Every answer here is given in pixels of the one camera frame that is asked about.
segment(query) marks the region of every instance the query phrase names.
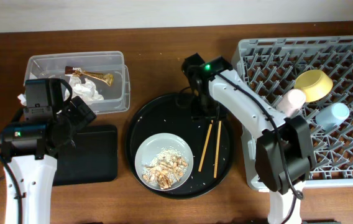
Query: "white tissue paper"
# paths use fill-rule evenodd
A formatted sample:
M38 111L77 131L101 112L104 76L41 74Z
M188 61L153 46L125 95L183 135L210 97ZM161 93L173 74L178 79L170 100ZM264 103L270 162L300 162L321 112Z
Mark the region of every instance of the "white tissue paper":
M93 100L104 100L103 96L96 90L96 85L89 79L85 79L85 83L82 84L80 78L70 77L69 85L73 89L72 97L79 96L84 102ZM69 97L69 91L66 90L65 98Z
M21 105L26 106L26 96L25 94L19 94L17 98L21 101Z

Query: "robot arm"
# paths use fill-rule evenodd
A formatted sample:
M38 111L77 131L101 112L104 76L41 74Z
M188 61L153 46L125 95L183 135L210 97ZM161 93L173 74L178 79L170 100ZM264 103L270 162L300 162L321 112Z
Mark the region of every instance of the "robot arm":
M310 130L306 121L301 116L287 118L284 113L273 109L240 79L230 63L222 57L205 63L195 54L185 59L182 70L192 90L198 93L197 103L202 108L203 117L215 117L214 106L219 102L256 140L255 169L262 182L270 189L268 222L301 223L300 200L297 200L289 189L275 134L277 131L284 140L282 150L287 159L291 182L296 190L302 190L303 181L308 178L309 171L315 164ZM273 128L263 110L272 117L277 130Z
M6 224L50 223L57 153L96 118L80 97L63 101L61 83L72 92L64 80L27 80L25 121L12 122L0 134L0 161L7 182Z

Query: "white wall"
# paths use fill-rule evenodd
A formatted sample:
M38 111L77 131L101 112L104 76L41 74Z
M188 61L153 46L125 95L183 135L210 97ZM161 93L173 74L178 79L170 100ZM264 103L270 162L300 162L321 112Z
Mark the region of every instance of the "white wall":
M353 21L353 0L0 0L0 32Z

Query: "plastic dish rack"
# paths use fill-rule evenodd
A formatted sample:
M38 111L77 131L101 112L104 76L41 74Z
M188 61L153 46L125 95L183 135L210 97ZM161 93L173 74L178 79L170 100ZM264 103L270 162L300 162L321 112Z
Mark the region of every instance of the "plastic dish rack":
M311 128L317 160L306 187L353 186L353 36L241 40L232 64L242 79L273 107L307 70L320 69L333 79L334 86L327 96L306 103L295 114L302 115ZM339 127L325 132L314 117L336 102L345 103L350 115ZM255 141L245 129L242 145L249 186L267 191L254 167Z

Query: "clear plastic container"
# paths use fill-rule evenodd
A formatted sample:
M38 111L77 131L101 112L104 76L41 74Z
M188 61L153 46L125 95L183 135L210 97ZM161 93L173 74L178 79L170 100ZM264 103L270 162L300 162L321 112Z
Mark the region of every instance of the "clear plastic container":
M114 75L112 86L85 75L81 77L83 83L84 78L93 81L99 94L103 95L104 100L86 102L96 114L123 112L129 109L131 91L129 74L121 52L36 55L29 59L24 82L31 78L62 78L69 82L70 78L65 75L65 66Z

